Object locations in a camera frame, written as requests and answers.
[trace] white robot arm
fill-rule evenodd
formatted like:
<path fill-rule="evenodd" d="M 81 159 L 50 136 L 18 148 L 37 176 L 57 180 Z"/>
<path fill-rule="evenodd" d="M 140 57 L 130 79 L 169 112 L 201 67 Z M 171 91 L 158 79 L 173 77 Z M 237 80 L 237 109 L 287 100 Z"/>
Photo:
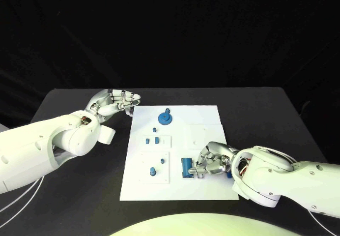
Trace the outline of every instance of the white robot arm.
<path fill-rule="evenodd" d="M 233 173 L 234 191 L 266 207 L 292 198 L 312 212 L 340 218 L 340 165 L 297 162 L 283 152 L 256 146 L 237 150 L 209 142 L 191 174 Z"/>
<path fill-rule="evenodd" d="M 86 155 L 97 141 L 110 144 L 116 130 L 101 125 L 113 114 L 133 107 L 140 95 L 103 90 L 86 111 L 32 123 L 0 133 L 0 193 L 32 183 L 74 157 Z"/>

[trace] white paper sheet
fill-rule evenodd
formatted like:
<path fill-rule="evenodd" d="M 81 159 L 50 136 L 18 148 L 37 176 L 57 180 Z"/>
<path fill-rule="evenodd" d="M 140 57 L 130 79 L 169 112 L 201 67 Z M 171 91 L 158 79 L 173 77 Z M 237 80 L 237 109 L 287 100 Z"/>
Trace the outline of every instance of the white paper sheet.
<path fill-rule="evenodd" d="M 162 125 L 159 114 L 166 108 L 171 108 L 173 121 Z M 155 136 L 171 136 L 171 141 L 168 138 L 162 147 L 148 146 L 146 137 L 152 137 L 150 142 L 155 142 Z M 228 179 L 227 174 L 205 175 L 204 179 L 182 178 L 182 158 L 194 158 L 196 162 L 209 141 L 227 143 L 217 106 L 136 106 L 122 201 L 238 200 L 233 190 L 234 179 Z M 140 159 L 146 152 L 153 154 L 143 161 Z M 169 153 L 166 165 L 160 164 L 165 153 Z M 155 181 L 149 178 L 152 167 L 159 173 Z"/>

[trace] gray table surface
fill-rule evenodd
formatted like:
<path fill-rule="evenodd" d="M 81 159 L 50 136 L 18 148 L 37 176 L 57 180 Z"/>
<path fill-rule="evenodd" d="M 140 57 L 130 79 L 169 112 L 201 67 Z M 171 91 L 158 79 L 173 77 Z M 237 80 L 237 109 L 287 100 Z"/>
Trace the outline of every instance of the gray table surface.
<path fill-rule="evenodd" d="M 310 132 L 281 88 L 127 89 L 142 95 L 142 105 L 218 105 L 230 145 L 238 149 L 271 147 L 299 161 L 326 162 Z M 47 95 L 32 122 L 83 110 L 100 89 L 55 89 Z M 3 235 L 110 235 L 159 216 L 212 212 L 269 222 L 303 235 L 326 235 L 307 210 L 281 197 L 276 208 L 240 201 L 120 201 L 132 117 L 120 112 L 106 123 L 117 133 L 111 145 L 70 160 L 47 175 L 29 206 L 0 229 Z M 0 195 L 3 207 L 28 186 Z M 31 195 L 2 212 L 5 222 Z M 318 215 L 330 230 L 339 220 Z"/>

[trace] blue object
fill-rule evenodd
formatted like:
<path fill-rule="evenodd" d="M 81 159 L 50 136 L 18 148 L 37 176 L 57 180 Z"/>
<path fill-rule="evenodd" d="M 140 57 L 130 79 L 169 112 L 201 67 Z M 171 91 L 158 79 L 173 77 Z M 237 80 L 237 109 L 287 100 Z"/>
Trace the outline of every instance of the blue object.
<path fill-rule="evenodd" d="M 228 178 L 233 178 L 233 172 L 231 172 L 231 171 L 227 172 L 227 177 L 228 177 Z"/>
<path fill-rule="evenodd" d="M 163 112 L 160 115 L 159 115 L 159 122 L 162 125 L 168 125 L 172 123 L 172 115 L 171 115 L 171 109 L 168 108 L 166 109 L 166 112 Z"/>
<path fill-rule="evenodd" d="M 150 176 L 155 176 L 156 175 L 156 169 L 155 167 L 150 168 Z"/>
<path fill-rule="evenodd" d="M 194 174 L 189 173 L 189 169 L 194 167 L 194 159 L 192 158 L 184 158 L 182 159 L 182 177 L 184 178 L 194 178 Z"/>

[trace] black table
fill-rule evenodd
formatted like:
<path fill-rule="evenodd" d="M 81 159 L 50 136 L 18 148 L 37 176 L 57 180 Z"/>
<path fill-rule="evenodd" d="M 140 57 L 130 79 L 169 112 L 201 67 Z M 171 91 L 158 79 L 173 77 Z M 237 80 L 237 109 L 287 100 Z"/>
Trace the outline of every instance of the black table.
<path fill-rule="evenodd" d="M 281 150 L 299 161 L 326 162 L 281 88 L 129 90 L 142 95 L 142 105 L 218 105 L 228 144 L 238 149 L 261 145 Z M 32 122 L 83 110 L 99 91 L 100 89 L 52 90 Z M 120 112 L 106 125 L 117 131 L 111 145 L 97 143 L 86 156 L 70 160 L 47 175 L 37 197 L 19 216 L 0 229 L 2 234 L 107 236 L 159 216 L 211 212 L 261 220 L 303 235 L 326 235 L 307 210 L 286 197 L 281 197 L 276 208 L 263 207 L 243 197 L 240 201 L 122 202 L 132 118 Z M 28 186 L 2 194 L 2 205 L 11 203 L 26 189 Z M 9 211 L 2 212 L 2 223 L 21 209 L 29 197 Z M 316 217 L 330 230 L 336 229 L 338 219 L 323 215 Z"/>

